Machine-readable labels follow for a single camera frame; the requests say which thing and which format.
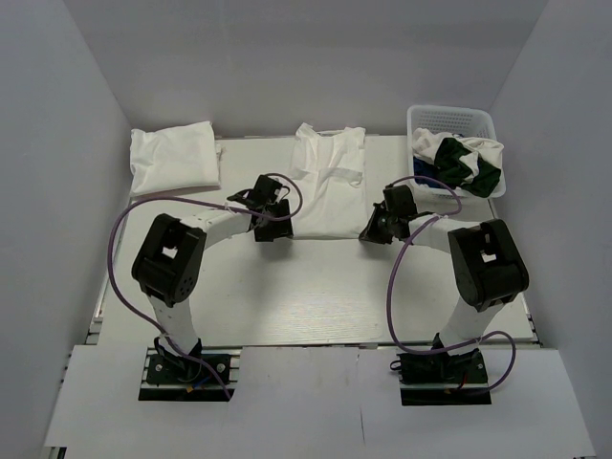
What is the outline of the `white graphic t shirt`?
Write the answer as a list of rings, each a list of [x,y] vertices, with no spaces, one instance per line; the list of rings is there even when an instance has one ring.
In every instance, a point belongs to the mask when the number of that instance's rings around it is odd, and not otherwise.
[[[287,172],[302,192],[296,239],[356,239],[367,221],[365,129],[318,133],[302,123]]]

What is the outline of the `dark green white t shirt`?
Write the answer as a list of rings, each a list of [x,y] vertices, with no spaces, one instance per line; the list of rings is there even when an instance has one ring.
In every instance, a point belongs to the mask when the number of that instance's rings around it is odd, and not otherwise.
[[[462,137],[449,132],[432,133],[417,128],[412,134],[413,159],[437,169],[432,182],[445,190],[463,189],[478,198],[490,198],[502,176],[504,145],[491,139]]]

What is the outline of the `white plastic laundry basket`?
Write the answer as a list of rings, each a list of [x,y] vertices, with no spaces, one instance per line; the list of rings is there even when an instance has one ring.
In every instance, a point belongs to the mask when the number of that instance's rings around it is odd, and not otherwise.
[[[407,151],[409,174],[416,179],[413,169],[413,154],[411,148],[412,134],[417,128],[428,129],[432,133],[449,132],[462,137],[478,137],[497,141],[491,116],[482,111],[460,107],[446,107],[434,105],[413,105],[407,110]],[[463,189],[452,189],[442,184],[445,190],[422,186],[414,181],[412,189],[414,194],[429,201],[450,199],[457,194],[462,199],[480,199]],[[503,174],[498,187],[490,198],[499,198],[506,192],[506,183]]]

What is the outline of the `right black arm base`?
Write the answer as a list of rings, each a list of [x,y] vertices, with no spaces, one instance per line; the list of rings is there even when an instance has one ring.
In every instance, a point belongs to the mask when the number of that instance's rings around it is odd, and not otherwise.
[[[399,376],[403,406],[489,405],[489,377],[478,341],[446,348],[436,337],[428,350],[401,352],[389,365]]]

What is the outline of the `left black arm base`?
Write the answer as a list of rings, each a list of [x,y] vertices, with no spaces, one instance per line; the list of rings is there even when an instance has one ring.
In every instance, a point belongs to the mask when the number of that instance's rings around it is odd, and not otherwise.
[[[200,363],[167,352],[159,339],[147,349],[138,400],[141,402],[222,402],[230,400],[238,381],[240,351],[203,349],[200,358],[219,375],[222,385]]]

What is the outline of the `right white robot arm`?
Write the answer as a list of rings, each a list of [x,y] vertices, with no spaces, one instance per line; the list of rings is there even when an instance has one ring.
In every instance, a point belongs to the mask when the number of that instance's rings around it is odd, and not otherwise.
[[[529,274],[507,224],[455,220],[459,211],[420,212],[408,186],[387,186],[383,201],[359,236],[361,242],[404,242],[450,255],[459,298],[445,327],[438,332],[436,349],[429,353],[432,371],[451,382],[467,368],[465,354],[478,347],[485,331],[504,305],[529,286]]]

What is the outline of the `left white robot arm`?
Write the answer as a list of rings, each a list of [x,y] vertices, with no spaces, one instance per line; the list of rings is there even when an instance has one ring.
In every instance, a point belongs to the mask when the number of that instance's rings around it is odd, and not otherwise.
[[[202,344],[195,332],[188,298],[194,291],[204,252],[233,236],[251,232],[257,242],[293,236],[287,187],[270,175],[235,193],[226,205],[206,206],[194,215],[155,217],[133,263],[131,274],[151,302],[162,327],[159,345],[172,354],[169,370],[180,381],[202,370]]]

